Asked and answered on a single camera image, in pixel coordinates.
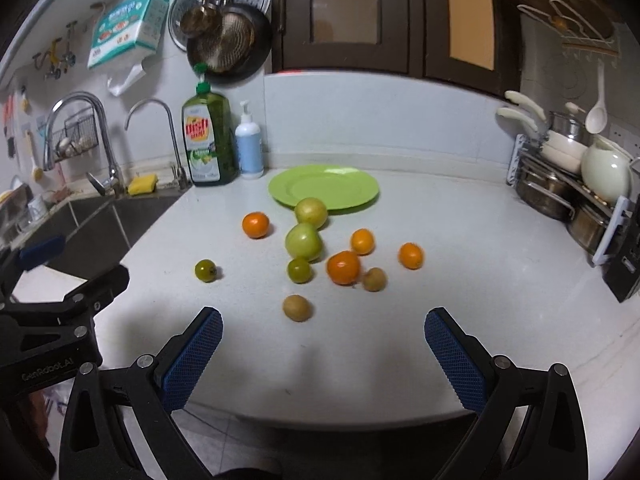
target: dish soap bottle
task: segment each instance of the dish soap bottle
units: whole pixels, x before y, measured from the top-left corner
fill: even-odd
[[[260,126],[254,123],[247,110],[249,101],[242,101],[242,116],[236,128],[238,143],[238,159],[240,160],[240,176],[243,178],[260,178],[264,173],[262,163],[262,136]]]
[[[194,186],[228,184],[238,175],[229,101],[204,81],[207,65],[198,63],[196,95],[182,106],[182,135]]]

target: sink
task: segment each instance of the sink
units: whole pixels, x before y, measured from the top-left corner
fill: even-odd
[[[65,252],[47,267],[88,280],[119,263],[182,193],[167,189],[117,200],[71,200],[31,235],[28,244],[64,235]]]

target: white ceramic jug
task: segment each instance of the white ceramic jug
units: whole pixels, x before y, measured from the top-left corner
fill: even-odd
[[[593,137],[593,144],[582,156],[582,179],[597,196],[613,204],[620,195],[629,196],[633,157],[612,140]]]

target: tissue package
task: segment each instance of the tissue package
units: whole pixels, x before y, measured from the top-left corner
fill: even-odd
[[[94,32],[88,68],[108,61],[116,70],[156,52],[169,0],[125,0],[102,17]]]

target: green plate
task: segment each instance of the green plate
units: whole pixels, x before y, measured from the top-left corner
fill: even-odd
[[[322,200],[329,211],[366,204],[379,192],[378,182],[365,171],[321,164],[291,168],[269,183],[269,193],[278,202],[295,207],[312,196]]]

